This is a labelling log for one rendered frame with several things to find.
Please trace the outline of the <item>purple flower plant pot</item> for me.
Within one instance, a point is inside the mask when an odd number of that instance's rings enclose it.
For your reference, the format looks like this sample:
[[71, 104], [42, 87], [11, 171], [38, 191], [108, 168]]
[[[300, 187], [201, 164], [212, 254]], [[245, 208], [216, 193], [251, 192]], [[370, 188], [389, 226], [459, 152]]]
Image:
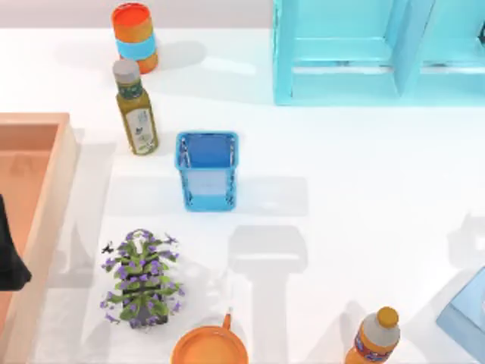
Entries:
[[111, 254], [102, 269], [115, 279], [114, 289], [99, 304], [108, 322], [141, 329], [166, 324], [180, 310], [183, 285], [169, 274], [179, 258], [176, 238], [167, 234], [161, 239], [139, 228], [102, 252]]

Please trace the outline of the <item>light blue rack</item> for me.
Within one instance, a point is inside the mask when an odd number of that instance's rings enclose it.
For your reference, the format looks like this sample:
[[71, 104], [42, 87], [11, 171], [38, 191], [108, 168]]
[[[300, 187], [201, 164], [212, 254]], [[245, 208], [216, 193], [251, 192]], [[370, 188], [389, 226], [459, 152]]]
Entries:
[[278, 105], [485, 106], [485, 0], [273, 0]]

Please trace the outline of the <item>salmon-coloured shallow box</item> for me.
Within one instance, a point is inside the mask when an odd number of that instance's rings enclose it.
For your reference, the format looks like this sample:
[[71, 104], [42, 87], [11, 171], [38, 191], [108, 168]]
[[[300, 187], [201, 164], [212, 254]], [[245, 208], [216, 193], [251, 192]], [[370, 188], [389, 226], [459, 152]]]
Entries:
[[67, 113], [0, 112], [0, 194], [14, 245], [32, 273], [0, 293], [0, 364], [27, 364], [79, 146]]

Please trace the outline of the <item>orange cup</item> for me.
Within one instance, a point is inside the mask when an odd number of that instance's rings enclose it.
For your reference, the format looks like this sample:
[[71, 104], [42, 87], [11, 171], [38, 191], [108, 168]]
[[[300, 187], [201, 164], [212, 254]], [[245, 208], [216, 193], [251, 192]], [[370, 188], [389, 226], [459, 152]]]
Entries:
[[184, 334], [175, 344], [170, 364], [249, 364], [244, 343], [231, 331], [232, 312], [222, 325], [206, 325]]

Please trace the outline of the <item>pale blue box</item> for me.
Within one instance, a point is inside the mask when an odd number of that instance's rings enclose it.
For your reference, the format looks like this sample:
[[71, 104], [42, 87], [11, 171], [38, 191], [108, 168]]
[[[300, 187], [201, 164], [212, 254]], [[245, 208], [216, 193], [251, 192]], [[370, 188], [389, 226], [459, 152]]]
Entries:
[[485, 362], [485, 266], [446, 304], [436, 323], [478, 362]]

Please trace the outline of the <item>orange and blue can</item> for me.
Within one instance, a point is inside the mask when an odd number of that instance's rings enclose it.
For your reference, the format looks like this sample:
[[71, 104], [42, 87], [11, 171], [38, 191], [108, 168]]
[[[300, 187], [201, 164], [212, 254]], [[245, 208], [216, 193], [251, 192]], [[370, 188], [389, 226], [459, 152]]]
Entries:
[[118, 5], [111, 13], [111, 23], [120, 59], [135, 61], [142, 74], [158, 65], [158, 53], [149, 8], [139, 2]]

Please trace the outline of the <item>blue square basket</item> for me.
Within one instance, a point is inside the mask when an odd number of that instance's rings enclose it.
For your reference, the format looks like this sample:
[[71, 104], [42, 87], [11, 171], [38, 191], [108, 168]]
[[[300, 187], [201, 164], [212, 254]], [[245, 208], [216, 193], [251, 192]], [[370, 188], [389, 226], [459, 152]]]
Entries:
[[191, 212], [226, 212], [236, 206], [239, 137], [232, 131], [177, 134], [175, 167]]

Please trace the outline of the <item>orange soda bottle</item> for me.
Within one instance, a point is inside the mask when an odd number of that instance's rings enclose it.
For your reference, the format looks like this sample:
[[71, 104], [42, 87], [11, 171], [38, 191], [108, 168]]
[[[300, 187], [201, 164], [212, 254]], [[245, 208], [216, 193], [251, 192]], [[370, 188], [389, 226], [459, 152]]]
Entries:
[[398, 312], [384, 306], [363, 319], [343, 364], [384, 364], [400, 337]]

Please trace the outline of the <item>green bottle with grey cap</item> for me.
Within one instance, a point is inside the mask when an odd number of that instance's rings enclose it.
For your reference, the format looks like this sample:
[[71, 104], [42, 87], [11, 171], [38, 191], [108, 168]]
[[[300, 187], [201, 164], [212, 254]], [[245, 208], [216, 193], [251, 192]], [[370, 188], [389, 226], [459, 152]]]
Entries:
[[130, 150], [134, 155], [148, 155], [158, 148], [158, 135], [139, 65], [130, 59], [120, 59], [113, 64], [112, 71], [117, 86], [117, 105]]

